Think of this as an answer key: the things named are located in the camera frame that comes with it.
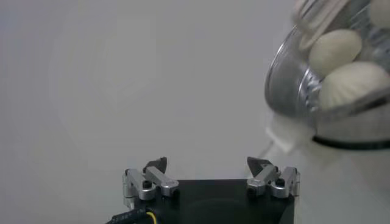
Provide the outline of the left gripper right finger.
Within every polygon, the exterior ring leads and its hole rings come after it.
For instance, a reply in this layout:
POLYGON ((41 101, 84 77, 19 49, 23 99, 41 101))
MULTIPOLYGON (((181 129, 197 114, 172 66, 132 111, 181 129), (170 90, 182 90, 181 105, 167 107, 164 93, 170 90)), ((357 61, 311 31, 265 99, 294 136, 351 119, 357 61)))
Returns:
POLYGON ((269 160, 247 157, 252 178, 247 179, 247 196, 257 198, 269 191, 275 198, 299 196, 300 173, 295 167, 280 170, 269 160))

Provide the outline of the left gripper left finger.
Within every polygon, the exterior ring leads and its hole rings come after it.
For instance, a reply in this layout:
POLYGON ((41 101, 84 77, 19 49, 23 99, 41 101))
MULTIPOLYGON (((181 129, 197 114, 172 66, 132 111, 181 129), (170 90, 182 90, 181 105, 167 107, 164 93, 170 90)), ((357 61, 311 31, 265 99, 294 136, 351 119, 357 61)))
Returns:
POLYGON ((179 181, 166 175, 167 157, 149 161, 142 170, 126 169, 122 175, 123 203, 130 210, 139 201, 152 201, 159 192, 165 198, 177 198, 179 181))

